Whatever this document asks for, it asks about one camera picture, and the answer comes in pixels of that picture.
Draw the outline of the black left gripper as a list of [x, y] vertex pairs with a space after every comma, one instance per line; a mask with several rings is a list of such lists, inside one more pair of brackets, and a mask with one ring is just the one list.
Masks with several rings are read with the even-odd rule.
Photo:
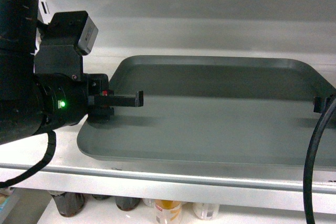
[[42, 127], [64, 127], [78, 124], [85, 115], [89, 122], [108, 122], [114, 108], [142, 107], [144, 92], [134, 97], [118, 96], [109, 90], [106, 74], [84, 74], [82, 81], [73, 81], [64, 74], [38, 74], [37, 84], [44, 108]]

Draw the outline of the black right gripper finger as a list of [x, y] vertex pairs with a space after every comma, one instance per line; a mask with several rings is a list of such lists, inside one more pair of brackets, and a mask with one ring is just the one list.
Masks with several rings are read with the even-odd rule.
[[313, 101], [313, 111], [314, 113], [322, 113], [326, 107], [328, 106], [329, 102], [330, 102], [331, 98], [327, 97], [327, 98], [323, 98], [323, 97], [315, 97], [314, 101]]

